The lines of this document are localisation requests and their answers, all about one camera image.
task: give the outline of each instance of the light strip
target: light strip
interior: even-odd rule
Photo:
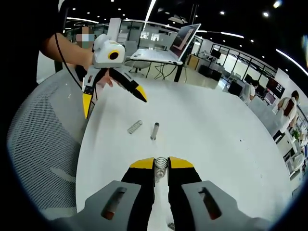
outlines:
[[[153,9],[155,3],[156,3],[156,0],[152,0],[152,1],[151,1],[151,4],[150,4],[150,6],[149,6],[148,13],[146,14],[146,17],[145,17],[145,20],[146,20],[146,21],[149,20],[150,14],[151,14],[151,12],[152,12],[152,9]]]
[[[283,53],[282,51],[276,49],[276,51],[279,53],[279,54],[282,54],[284,57],[286,57],[288,60],[290,60],[292,63],[294,63],[296,66],[299,67],[299,69],[301,69],[305,74],[306,76],[308,76],[308,72],[300,65],[298,64],[294,59],[292,59],[289,55]]]
[[[67,17],[66,19],[69,19],[69,20],[76,20],[76,21],[82,21],[82,22],[88,22],[88,23],[99,23],[99,22],[96,22],[96,21],[92,21],[92,20],[88,20],[88,19],[83,19],[83,18],[72,18],[72,17]]]
[[[221,32],[221,34],[223,34],[223,35],[230,35],[230,36],[234,36],[234,37],[239,37],[239,38],[244,38],[244,36],[242,36],[242,35],[236,35],[236,34],[231,34],[231,33],[227,33],[227,32]]]

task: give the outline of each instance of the laptop screen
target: laptop screen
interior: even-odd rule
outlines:
[[[189,26],[183,26],[179,30],[176,38],[174,39],[170,50],[175,53],[179,59],[182,58],[183,54],[185,53],[188,45],[192,41],[193,37],[195,36],[197,30],[199,29],[201,24],[194,24]]]

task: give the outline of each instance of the office chair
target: office chair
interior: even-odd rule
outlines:
[[[12,120],[7,137],[12,164],[47,219],[77,212],[77,162],[87,123],[82,91],[66,69],[39,84]]]
[[[137,49],[136,41],[125,41],[125,66],[131,66],[136,70],[149,68],[151,65],[150,62],[130,60],[131,55],[135,53]]]
[[[244,89],[241,92],[240,99],[248,105],[250,96],[250,84],[245,83]]]

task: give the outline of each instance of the chair backrest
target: chair backrest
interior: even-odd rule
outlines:
[[[263,123],[264,127],[268,130],[271,136],[274,136],[281,127],[281,123],[277,120],[277,117],[271,107],[267,106],[267,104],[257,96],[254,97],[248,107]]]
[[[87,122],[82,91],[67,70],[38,85],[13,118],[9,155],[26,193],[47,219],[77,212],[77,161]]]
[[[131,56],[138,49],[136,41],[125,41],[125,56]]]
[[[241,100],[243,100],[245,103],[249,102],[249,96],[250,96],[250,84],[245,83],[244,89],[240,95]]]

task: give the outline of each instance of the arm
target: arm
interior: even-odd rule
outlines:
[[[278,103],[278,111],[281,109],[284,100],[285,100],[285,98],[283,98],[282,100],[280,100],[280,102]]]
[[[83,66],[85,70],[87,70],[92,64],[92,51],[83,49],[78,45],[71,43],[60,33],[57,33],[57,38],[65,61],[70,64]],[[62,58],[56,44],[55,35],[52,35],[50,38],[44,40],[40,50],[47,57],[62,62]]]
[[[298,114],[296,113],[296,115],[294,116],[294,118],[291,120],[291,123],[290,123],[290,127],[293,128],[296,124],[296,121],[297,121],[297,118],[298,118]]]

